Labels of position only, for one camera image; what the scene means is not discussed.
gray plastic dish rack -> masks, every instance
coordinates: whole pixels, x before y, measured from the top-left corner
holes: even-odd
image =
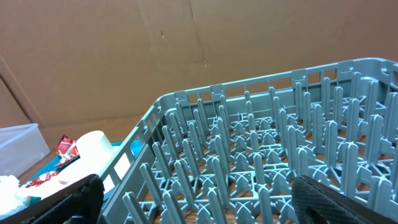
[[[309,83],[313,73],[320,82]],[[273,87],[279,79],[290,87]],[[262,92],[250,93],[257,83]],[[241,96],[225,95],[236,86]],[[116,188],[99,223],[186,223],[187,212],[197,223],[227,223],[226,213],[298,223],[298,175],[398,220],[397,90],[398,63],[361,58],[161,96],[101,173]],[[123,155],[131,166],[119,177]]]

plastic bin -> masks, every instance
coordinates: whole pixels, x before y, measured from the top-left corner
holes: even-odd
[[[37,124],[0,129],[0,175],[17,177],[49,152]]]
[[[361,58],[161,96],[101,172],[116,187],[99,222],[225,223],[228,210],[236,223],[298,223],[298,175],[398,220],[397,90],[396,62]]]

red snack wrapper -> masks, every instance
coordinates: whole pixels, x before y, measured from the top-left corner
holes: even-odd
[[[44,182],[50,180],[52,177],[55,177],[59,172],[58,171],[50,171],[46,172],[31,181],[28,181],[25,185],[26,188],[28,187],[38,187],[42,185]]]
[[[66,134],[62,136],[58,146],[55,148],[55,152],[61,157],[60,162],[55,165],[55,167],[59,168],[68,165],[79,156],[79,152],[76,147],[76,140],[68,139]]]

brown background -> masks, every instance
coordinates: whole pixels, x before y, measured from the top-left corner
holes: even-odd
[[[396,0],[3,0],[0,74],[50,147],[64,133],[93,129],[123,140],[165,93],[360,57],[398,61],[397,7]],[[1,126],[28,122],[2,83],[0,90]]]

black object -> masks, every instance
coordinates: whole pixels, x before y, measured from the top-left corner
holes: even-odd
[[[300,224],[396,223],[305,175],[294,179],[292,202]]]
[[[74,224],[96,223],[104,200],[103,192],[101,178],[91,174],[35,205],[5,218],[0,224],[57,224],[69,219],[69,223]]]

